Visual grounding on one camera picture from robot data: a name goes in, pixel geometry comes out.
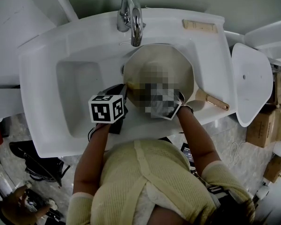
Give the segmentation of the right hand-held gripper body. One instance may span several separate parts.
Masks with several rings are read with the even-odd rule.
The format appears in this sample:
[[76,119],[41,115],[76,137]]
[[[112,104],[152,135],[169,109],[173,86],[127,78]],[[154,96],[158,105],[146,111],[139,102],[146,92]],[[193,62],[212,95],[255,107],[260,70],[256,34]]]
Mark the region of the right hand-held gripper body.
[[182,105],[180,95],[167,84],[145,84],[140,90],[140,108],[151,118],[172,120]]

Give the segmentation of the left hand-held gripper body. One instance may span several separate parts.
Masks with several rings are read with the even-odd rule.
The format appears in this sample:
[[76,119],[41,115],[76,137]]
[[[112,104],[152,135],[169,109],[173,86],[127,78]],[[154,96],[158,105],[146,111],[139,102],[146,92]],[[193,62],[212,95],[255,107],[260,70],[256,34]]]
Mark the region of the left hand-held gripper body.
[[103,91],[89,100],[91,121],[96,124],[110,124],[109,133],[120,134],[128,112],[126,98],[121,95],[104,94]]

